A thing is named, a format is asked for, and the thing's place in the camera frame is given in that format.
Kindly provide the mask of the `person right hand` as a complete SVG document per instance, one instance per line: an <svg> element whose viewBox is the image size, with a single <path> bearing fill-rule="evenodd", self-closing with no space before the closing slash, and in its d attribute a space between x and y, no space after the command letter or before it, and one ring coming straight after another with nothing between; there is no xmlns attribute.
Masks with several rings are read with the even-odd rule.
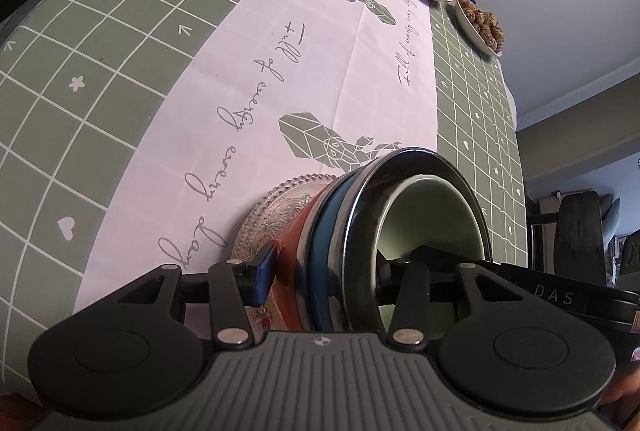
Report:
<svg viewBox="0 0 640 431"><path fill-rule="evenodd" d="M602 405L622 402L626 406L639 404L639 361L618 364L612 381L601 399Z"/></svg>

